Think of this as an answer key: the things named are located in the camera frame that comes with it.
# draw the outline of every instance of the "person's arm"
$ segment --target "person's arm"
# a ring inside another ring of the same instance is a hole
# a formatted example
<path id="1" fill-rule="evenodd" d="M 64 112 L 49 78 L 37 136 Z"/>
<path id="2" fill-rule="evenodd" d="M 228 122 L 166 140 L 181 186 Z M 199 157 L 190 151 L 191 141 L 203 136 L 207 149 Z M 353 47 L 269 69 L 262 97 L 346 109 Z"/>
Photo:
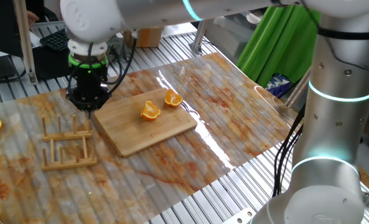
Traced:
<path id="1" fill-rule="evenodd" d="M 37 17 L 33 12 L 31 11 L 27 11 L 27 15 L 28 15 L 28 23 L 29 23 L 29 27 L 31 28 L 32 25 L 34 25 L 34 23 L 36 21 L 39 21 L 39 17 Z"/>

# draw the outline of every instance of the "wooden cutting board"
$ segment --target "wooden cutting board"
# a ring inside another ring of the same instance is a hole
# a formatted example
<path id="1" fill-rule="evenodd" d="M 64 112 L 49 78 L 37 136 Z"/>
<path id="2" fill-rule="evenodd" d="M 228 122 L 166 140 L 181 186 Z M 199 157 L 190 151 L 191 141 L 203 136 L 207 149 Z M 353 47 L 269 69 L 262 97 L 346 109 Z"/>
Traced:
<path id="1" fill-rule="evenodd" d="M 197 126 L 183 107 L 171 108 L 165 104 L 166 91 L 160 88 L 108 103 L 95 113 L 94 122 L 99 133 L 111 141 L 122 157 L 131 156 Z M 154 121 L 141 117 L 147 100 L 161 110 L 160 117 Z"/>

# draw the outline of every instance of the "metal frame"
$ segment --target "metal frame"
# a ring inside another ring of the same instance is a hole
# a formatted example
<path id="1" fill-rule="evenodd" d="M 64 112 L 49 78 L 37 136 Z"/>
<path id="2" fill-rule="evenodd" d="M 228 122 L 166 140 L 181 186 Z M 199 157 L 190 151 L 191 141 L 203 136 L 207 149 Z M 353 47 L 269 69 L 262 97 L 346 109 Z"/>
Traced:
<path id="1" fill-rule="evenodd" d="M 294 106 L 297 103 L 297 101 L 301 98 L 303 94 L 306 94 L 306 90 L 307 90 L 309 80 L 310 80 L 310 74 L 311 74 L 311 68 L 307 70 L 307 72 L 304 74 L 301 81 L 295 87 L 295 90 L 292 92 L 288 100 L 285 102 L 286 107 L 290 109 L 294 109 Z"/>
<path id="2" fill-rule="evenodd" d="M 194 42 L 189 44 L 191 52 L 195 55 L 201 55 L 202 54 L 202 48 L 201 48 L 202 40 L 203 40 L 203 37 L 205 36 L 205 33 L 207 31 L 208 22 L 209 22 L 209 20 L 204 20 L 204 21 L 199 22 L 198 31 L 197 31 L 197 34 L 195 35 Z"/>
<path id="3" fill-rule="evenodd" d="M 32 53 L 32 44 L 30 42 L 26 2 L 25 0 L 13 0 L 13 2 L 16 8 L 17 23 L 20 32 L 21 49 L 24 56 L 25 68 L 30 83 L 32 85 L 37 85 L 39 82 L 36 77 L 34 54 Z"/>

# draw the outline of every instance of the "wooden peg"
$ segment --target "wooden peg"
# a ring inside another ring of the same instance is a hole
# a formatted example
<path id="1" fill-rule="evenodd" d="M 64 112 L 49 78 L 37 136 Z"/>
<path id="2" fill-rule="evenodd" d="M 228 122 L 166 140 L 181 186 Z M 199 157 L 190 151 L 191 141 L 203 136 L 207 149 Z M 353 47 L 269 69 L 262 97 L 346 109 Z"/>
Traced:
<path id="1" fill-rule="evenodd" d="M 43 153 L 43 164 L 45 165 L 45 167 L 47 167 L 46 149 L 43 148 L 42 153 Z"/>
<path id="2" fill-rule="evenodd" d="M 61 134 L 61 116 L 57 117 L 58 133 Z"/>
<path id="3" fill-rule="evenodd" d="M 61 165 L 64 164 L 64 158 L 62 157 L 62 147 L 60 147 L 60 162 Z"/>
<path id="4" fill-rule="evenodd" d="M 72 128 L 73 128 L 73 133 L 76 134 L 77 133 L 77 116 L 75 114 L 72 116 Z"/>
<path id="5" fill-rule="evenodd" d="M 87 147 L 86 147 L 86 138 L 82 137 L 82 144 L 83 144 L 83 154 L 85 155 L 85 158 L 87 158 Z"/>
<path id="6" fill-rule="evenodd" d="M 79 157 L 80 157 L 79 146 L 76 146 L 76 153 L 77 153 L 77 162 L 79 162 Z"/>
<path id="7" fill-rule="evenodd" d="M 50 140 L 50 153 L 52 155 L 52 162 L 54 162 L 54 139 Z"/>
<path id="8" fill-rule="evenodd" d="M 46 131 L 46 122 L 45 122 L 45 118 L 42 118 L 42 127 L 43 127 L 43 135 L 46 137 L 47 136 L 47 131 Z"/>

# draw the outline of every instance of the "green led ring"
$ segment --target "green led ring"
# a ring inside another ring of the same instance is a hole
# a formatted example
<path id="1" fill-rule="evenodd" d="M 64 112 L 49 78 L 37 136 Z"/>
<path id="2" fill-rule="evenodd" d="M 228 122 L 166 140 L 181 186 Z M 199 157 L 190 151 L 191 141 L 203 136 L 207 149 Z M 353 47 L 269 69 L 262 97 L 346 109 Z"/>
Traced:
<path id="1" fill-rule="evenodd" d="M 73 66 L 79 66 L 79 62 L 77 62 L 76 60 L 73 59 L 72 55 L 70 54 L 68 56 L 68 61 L 73 65 Z M 92 65 L 91 67 L 96 69 L 96 68 L 100 68 L 101 66 L 105 66 L 108 62 L 108 59 L 107 57 L 104 58 L 104 61 L 102 61 L 101 63 L 97 63 L 97 64 L 94 64 Z M 85 69 L 90 69 L 90 66 L 89 64 L 83 64 L 80 66 L 80 68 L 85 68 Z"/>

